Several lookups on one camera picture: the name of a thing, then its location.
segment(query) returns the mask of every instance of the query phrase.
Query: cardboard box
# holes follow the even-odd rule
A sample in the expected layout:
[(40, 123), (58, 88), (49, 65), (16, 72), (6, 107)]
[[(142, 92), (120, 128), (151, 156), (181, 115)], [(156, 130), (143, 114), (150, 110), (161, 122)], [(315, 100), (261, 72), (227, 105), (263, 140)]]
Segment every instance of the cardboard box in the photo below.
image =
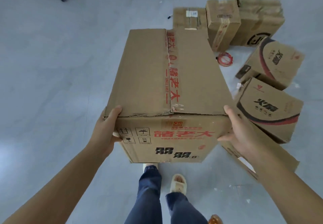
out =
[(236, 0), (208, 0), (206, 16), (212, 50), (226, 51), (241, 24)]
[(173, 9), (173, 28), (182, 28), (189, 30), (199, 30), (207, 33), (207, 20), (205, 8), (196, 7), (177, 7)]
[(201, 162), (231, 122), (233, 100), (205, 35), (130, 30), (107, 104), (132, 163)]
[(292, 83), (303, 60), (304, 54), (292, 46), (266, 37), (249, 56), (236, 78), (244, 83), (256, 77), (282, 91)]
[(230, 45), (256, 46), (264, 37), (272, 37), (285, 18), (280, 0), (236, 0), (241, 25)]
[[(295, 172), (299, 161), (297, 161), (280, 145), (270, 139), (257, 126), (255, 126), (253, 123), (251, 124), (259, 138), (259, 142), (263, 143), (269, 150), (271, 150), (275, 154), (275, 156), (282, 161), (282, 163), (287, 167), (288, 170)], [(258, 175), (252, 165), (233, 147), (230, 142), (221, 142), (221, 146), (238, 162), (238, 164), (240, 164), (250, 175), (258, 180)]]
[(237, 108), (277, 143), (291, 140), (303, 102), (251, 78), (235, 96)]

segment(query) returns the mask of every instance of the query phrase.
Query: jeans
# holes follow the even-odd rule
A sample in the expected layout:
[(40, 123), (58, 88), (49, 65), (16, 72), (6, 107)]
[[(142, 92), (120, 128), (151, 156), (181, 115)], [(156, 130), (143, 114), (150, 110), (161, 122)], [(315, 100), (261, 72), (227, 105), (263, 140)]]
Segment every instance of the jeans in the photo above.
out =
[[(160, 188), (162, 176), (154, 165), (145, 168), (139, 180), (137, 200), (125, 224), (162, 224)], [(166, 195), (171, 224), (207, 224), (204, 216), (196, 210), (182, 193)]]

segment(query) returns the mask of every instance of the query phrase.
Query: beige slipper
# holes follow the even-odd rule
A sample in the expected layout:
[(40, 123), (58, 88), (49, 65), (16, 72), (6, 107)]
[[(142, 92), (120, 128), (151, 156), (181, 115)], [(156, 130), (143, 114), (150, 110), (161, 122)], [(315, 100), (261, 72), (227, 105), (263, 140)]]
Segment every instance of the beige slipper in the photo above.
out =
[(158, 163), (146, 163), (146, 164), (143, 164), (142, 171), (145, 172), (145, 168), (149, 165), (155, 165), (156, 168), (158, 169)]
[[(180, 177), (184, 183), (175, 181), (176, 177)], [(170, 192), (171, 193), (179, 192), (179, 193), (183, 193), (184, 195), (186, 195), (186, 190), (187, 190), (187, 183), (186, 183), (185, 178), (181, 174), (173, 175)]]

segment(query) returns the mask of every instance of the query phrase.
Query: small cardboard box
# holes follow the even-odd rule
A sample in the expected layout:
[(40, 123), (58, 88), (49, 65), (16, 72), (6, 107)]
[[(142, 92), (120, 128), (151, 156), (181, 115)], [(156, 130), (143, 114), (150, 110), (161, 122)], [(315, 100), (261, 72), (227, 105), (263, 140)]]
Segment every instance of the small cardboard box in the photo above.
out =
[(292, 83), (303, 60), (304, 54), (292, 46), (266, 37), (249, 56), (236, 78), (244, 83), (256, 77), (282, 91)]
[(130, 30), (105, 116), (123, 110), (116, 130), (132, 163), (201, 162), (231, 122), (233, 100), (205, 35)]
[(177, 7), (173, 9), (173, 28), (182, 28), (189, 30), (199, 30), (207, 33), (207, 20), (205, 8), (196, 7)]
[(251, 78), (235, 96), (237, 108), (277, 143), (291, 140), (303, 102)]
[[(288, 170), (295, 172), (299, 161), (297, 161), (280, 145), (270, 139), (257, 126), (255, 126), (253, 123), (251, 124), (252, 128), (256, 132), (256, 135), (258, 136), (259, 142), (263, 143), (269, 150), (271, 150), (275, 156), (284, 163)], [(233, 147), (230, 142), (221, 142), (221, 146), (238, 162), (238, 164), (240, 164), (249, 174), (258, 180), (258, 175), (252, 165)]]
[(208, 0), (206, 16), (212, 50), (226, 51), (241, 24), (236, 0)]
[(280, 0), (236, 0), (241, 25), (230, 45), (256, 46), (264, 37), (272, 37), (285, 18)]

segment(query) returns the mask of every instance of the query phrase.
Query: gray floor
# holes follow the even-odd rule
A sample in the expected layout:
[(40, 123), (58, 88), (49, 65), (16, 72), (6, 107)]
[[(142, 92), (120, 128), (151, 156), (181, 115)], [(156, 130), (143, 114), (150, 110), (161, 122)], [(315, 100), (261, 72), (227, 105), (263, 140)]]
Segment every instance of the gray floor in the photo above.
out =
[[(0, 0), (0, 222), (32, 197), (87, 143), (106, 105), (132, 28), (172, 28), (173, 6), (206, 0)], [(297, 174), (323, 196), (323, 0), (282, 0), (286, 22), (275, 39), (306, 58), (287, 92), (305, 105), (290, 144)], [(233, 47), (222, 68), (234, 74), (252, 48)], [(201, 164), (164, 164), (161, 203), (170, 178), (182, 173), (188, 198), (224, 223), (284, 223), (263, 187), (217, 146)], [(142, 165), (121, 147), (99, 169), (67, 223), (123, 223), (132, 208)]]

